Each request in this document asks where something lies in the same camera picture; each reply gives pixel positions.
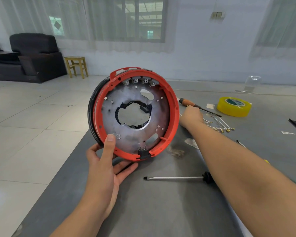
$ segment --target wooden stool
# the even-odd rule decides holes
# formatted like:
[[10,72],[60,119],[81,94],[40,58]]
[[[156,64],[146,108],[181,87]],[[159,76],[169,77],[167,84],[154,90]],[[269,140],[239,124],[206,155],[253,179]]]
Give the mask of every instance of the wooden stool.
[[85,60],[84,56],[66,56],[65,60],[66,60],[66,65],[67,65],[67,68],[68,68],[70,78],[72,78],[71,68],[74,70],[74,75],[77,76],[75,66],[80,67],[80,72],[81,72],[82,79],[85,78],[85,76],[83,75],[83,70],[85,70],[86,75],[89,76],[88,75],[88,70],[87,70],[87,65],[86,65],[86,60]]

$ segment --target paper scrap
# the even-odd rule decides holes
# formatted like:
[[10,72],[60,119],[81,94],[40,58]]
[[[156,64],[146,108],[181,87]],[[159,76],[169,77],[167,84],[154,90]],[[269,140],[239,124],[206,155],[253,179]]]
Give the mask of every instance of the paper scrap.
[[199,148],[197,146],[197,143],[195,142],[194,139],[188,138],[184,142],[187,143],[188,145],[193,146],[194,148],[196,148],[196,149],[199,150]]
[[214,109],[215,108],[215,105],[213,105],[213,104],[207,104],[206,108],[208,108],[208,109]]
[[290,132],[286,132],[286,131],[282,131],[283,134],[292,134],[295,135],[294,133],[290,133]]

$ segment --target hand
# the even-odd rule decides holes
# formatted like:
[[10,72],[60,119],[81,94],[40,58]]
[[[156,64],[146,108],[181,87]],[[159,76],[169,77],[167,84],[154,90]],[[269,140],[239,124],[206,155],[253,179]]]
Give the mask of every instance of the hand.
[[183,115],[180,116],[180,124],[188,129],[189,124],[198,122],[204,123],[203,114],[199,108],[191,105],[187,106]]
[[115,205],[120,184],[138,167],[138,163],[133,163],[121,172],[131,163],[128,160],[123,160],[113,167],[112,159],[116,157],[115,155],[113,157],[114,148],[115,136],[109,134],[104,142],[101,158],[96,155],[96,151],[101,149],[99,144],[91,146],[86,152],[89,174],[81,201],[94,202],[98,209],[100,207],[103,219],[108,217]]

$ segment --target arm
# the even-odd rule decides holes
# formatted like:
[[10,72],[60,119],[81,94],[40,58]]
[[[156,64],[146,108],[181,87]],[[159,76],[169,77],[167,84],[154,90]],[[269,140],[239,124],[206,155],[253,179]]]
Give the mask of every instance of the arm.
[[89,174],[86,190],[75,210],[51,234],[51,237],[96,236],[103,221],[108,217],[116,202],[120,183],[130,175],[138,163],[123,160],[112,166],[115,136],[109,134],[104,142],[101,159],[96,155],[98,144],[87,150]]
[[296,184],[203,122],[188,106],[180,123],[195,139],[216,184],[255,237],[296,236]]

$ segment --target clear plastic container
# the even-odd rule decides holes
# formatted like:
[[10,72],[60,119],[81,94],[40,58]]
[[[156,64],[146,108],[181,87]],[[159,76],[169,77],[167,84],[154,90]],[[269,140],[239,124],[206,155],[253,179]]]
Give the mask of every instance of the clear plastic container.
[[245,88],[242,92],[254,93],[254,89],[261,83],[262,78],[260,76],[250,75],[245,83]]

